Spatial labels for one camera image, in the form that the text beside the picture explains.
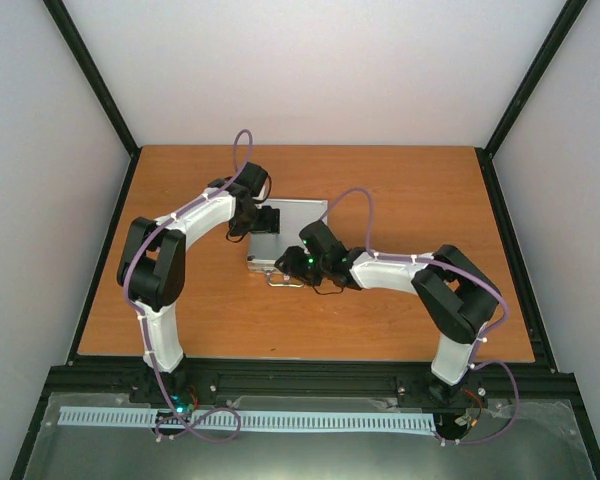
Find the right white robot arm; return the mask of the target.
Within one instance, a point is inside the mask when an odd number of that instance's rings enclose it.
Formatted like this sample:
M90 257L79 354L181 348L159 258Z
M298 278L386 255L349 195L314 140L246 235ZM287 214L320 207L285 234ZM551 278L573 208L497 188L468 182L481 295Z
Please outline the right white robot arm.
M508 317L495 284L453 245L421 255L349 249L321 220L305 226L299 238L301 244L286 248L275 267L301 284L315 289L327 279L342 291L386 289L419 298L440 333L424 389L433 401L450 404L475 367L496 310Z

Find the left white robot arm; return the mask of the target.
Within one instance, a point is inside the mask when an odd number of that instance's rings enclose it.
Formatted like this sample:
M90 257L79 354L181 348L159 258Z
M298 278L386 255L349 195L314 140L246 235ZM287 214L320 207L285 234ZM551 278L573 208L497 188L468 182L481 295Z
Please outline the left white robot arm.
M186 205L156 219L138 217L129 227L116 280L140 323L143 359L159 371L152 388L166 402L181 400L188 390L187 376L175 369L184 358L176 302L185 285L187 250L223 223L226 238L237 242L250 233L278 233L280 213L264 204L271 186L267 171L248 162Z

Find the aluminium poker case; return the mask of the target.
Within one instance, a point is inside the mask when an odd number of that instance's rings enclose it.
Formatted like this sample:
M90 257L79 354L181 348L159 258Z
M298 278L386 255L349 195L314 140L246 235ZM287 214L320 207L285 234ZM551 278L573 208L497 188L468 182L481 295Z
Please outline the aluminium poker case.
M248 235L247 268L250 273L264 276L270 287L302 288L299 281L283 275L275 262L288 247L301 246L299 232L317 220L328 208L327 200L268 199L262 204L280 209L280 232L277 235Z

